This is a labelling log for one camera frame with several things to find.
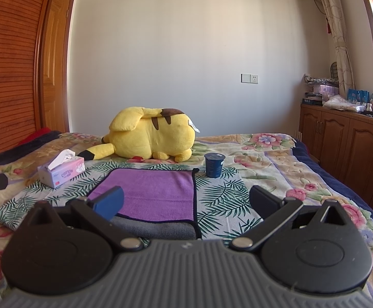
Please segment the floral bed cover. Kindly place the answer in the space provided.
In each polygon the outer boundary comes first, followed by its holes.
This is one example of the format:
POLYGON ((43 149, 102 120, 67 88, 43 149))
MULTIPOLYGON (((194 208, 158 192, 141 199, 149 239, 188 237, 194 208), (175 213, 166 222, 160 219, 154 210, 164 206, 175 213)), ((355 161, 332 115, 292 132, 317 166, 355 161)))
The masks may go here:
MULTIPOLYGON (((0 174, 8 185, 0 190, 0 292, 7 289, 1 272, 1 254, 26 212, 38 200, 54 204, 90 192, 116 168, 181 169, 205 167, 205 154, 223 154, 222 176, 211 181, 197 175, 197 224, 206 239, 230 241, 260 222, 249 206, 248 192, 262 186, 277 197, 296 197, 308 205, 337 200, 345 208, 373 253, 373 210, 353 190, 316 164, 306 146, 281 133, 235 134, 202 137, 193 145, 192 157, 184 163, 172 160, 106 157, 86 163, 86 171, 57 190, 42 185, 38 167, 64 149, 81 152, 100 144, 97 136, 50 133, 26 145, 0 154, 0 174)), ((373 299, 373 269, 365 287, 373 299)))

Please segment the yellow Pikachu plush toy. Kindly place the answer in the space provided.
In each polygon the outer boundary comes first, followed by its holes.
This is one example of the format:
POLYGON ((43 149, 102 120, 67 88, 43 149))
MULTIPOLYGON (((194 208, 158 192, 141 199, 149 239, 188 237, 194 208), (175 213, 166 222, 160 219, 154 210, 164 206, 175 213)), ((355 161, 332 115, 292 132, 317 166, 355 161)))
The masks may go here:
POLYGON ((178 109, 128 107, 117 114, 101 144, 79 153, 86 161, 113 154, 126 159, 173 158, 182 163, 191 158, 199 129, 189 116, 178 109))

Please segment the wooden sideboard cabinet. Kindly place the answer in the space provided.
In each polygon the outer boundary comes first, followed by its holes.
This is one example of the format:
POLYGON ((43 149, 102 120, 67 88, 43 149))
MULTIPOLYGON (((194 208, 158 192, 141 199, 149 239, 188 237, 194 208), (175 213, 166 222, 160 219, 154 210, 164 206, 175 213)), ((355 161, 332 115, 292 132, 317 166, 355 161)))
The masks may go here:
POLYGON ((301 104, 299 132, 321 168, 373 209, 373 118, 301 104))

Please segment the patterned beige curtain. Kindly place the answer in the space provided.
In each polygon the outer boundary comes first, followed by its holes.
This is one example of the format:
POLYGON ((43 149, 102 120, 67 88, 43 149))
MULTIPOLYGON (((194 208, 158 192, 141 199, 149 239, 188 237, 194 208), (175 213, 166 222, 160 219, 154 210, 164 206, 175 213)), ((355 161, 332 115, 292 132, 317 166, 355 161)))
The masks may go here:
POLYGON ((347 27, 341 0, 321 0, 327 16, 335 47, 340 96, 347 98, 348 90, 355 89, 352 63, 347 46, 347 27))

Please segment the dark blue plastic cup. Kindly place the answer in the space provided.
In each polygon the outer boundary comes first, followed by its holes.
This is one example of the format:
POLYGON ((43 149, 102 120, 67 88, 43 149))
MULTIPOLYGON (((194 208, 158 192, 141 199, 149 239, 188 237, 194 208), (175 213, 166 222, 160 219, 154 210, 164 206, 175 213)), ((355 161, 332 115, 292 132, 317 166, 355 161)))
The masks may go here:
POLYGON ((205 173, 209 178, 218 178, 221 176, 225 156, 220 153, 207 153, 205 157, 205 173))

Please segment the clutter pile on cabinet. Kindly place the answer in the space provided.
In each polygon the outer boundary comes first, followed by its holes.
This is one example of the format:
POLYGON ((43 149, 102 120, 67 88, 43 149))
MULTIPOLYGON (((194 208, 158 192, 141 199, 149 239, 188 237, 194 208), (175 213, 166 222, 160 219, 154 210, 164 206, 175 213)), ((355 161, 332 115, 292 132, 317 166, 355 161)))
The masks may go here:
POLYGON ((373 117, 373 93, 367 90, 349 89, 346 97, 343 98, 340 95, 336 62, 331 64, 330 73, 329 79, 304 75, 304 83, 309 90, 305 92, 302 103, 373 117))

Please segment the palm leaf print cloth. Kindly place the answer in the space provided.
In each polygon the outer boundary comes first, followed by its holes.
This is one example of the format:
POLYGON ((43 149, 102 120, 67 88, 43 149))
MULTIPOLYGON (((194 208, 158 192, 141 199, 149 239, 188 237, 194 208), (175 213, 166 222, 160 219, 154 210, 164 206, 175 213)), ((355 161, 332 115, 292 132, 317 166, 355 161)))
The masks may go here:
POLYGON ((185 220, 203 239, 230 242, 261 221, 249 202, 254 185, 276 197, 284 197, 289 188, 275 166, 254 171, 232 164, 222 168, 220 177, 209 178, 199 165, 91 161, 84 172, 58 188, 41 181, 25 187, 0 206, 0 224, 16 230, 36 202, 62 207, 71 199, 94 198, 119 186, 125 194, 119 219, 185 220))

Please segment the red blanket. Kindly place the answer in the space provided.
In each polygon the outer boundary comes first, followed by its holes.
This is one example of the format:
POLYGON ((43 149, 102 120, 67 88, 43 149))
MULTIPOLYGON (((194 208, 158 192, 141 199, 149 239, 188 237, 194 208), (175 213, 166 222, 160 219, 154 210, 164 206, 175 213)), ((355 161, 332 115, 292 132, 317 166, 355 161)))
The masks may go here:
POLYGON ((40 147, 41 145, 44 145, 45 143, 49 142, 52 138, 52 130, 48 127, 41 128, 23 140, 19 141, 17 146, 26 146, 26 147, 40 147))

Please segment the white wall socket plate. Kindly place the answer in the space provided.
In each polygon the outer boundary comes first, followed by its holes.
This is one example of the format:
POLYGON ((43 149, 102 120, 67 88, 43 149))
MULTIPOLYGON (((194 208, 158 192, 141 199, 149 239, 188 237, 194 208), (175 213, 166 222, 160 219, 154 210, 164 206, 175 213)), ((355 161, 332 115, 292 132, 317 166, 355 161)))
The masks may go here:
POLYGON ((256 74, 246 74, 242 73, 241 74, 241 82, 242 83, 253 83, 253 84, 258 84, 259 82, 259 76, 256 74))

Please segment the wooden slatted wardrobe door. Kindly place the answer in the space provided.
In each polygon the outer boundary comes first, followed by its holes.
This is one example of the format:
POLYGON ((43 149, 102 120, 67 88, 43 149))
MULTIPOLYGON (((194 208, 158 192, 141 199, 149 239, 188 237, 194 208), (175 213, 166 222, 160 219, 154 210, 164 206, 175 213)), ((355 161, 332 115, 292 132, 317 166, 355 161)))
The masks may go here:
POLYGON ((40 84, 50 0, 0 0, 0 153, 42 127, 40 84))

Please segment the purple grey microfiber towel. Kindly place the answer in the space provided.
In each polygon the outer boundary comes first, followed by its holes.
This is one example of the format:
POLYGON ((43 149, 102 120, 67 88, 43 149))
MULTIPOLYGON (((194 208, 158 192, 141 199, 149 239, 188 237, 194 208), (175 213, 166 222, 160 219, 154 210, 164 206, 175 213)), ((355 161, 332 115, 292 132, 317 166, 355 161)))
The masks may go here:
POLYGON ((126 232, 147 239, 202 238, 197 222, 197 187, 192 170, 118 168, 89 193, 89 199, 114 186, 123 189, 122 209, 111 222, 126 232))

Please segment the pink tissue box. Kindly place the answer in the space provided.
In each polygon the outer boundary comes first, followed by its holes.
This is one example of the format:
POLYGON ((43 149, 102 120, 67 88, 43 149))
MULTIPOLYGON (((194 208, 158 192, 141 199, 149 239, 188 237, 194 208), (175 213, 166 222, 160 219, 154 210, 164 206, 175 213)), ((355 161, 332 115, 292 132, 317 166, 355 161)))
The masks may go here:
POLYGON ((84 158, 64 149, 51 162, 38 167, 38 176, 44 185, 58 188, 85 170, 84 158))

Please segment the wooden room door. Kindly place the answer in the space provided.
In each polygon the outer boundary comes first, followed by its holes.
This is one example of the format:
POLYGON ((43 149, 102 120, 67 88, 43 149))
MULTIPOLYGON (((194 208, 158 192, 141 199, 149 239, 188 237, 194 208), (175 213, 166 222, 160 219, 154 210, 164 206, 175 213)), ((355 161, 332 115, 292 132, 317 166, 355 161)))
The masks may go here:
POLYGON ((69 131, 67 57, 74 0, 51 0, 43 36, 41 116, 44 127, 69 131))

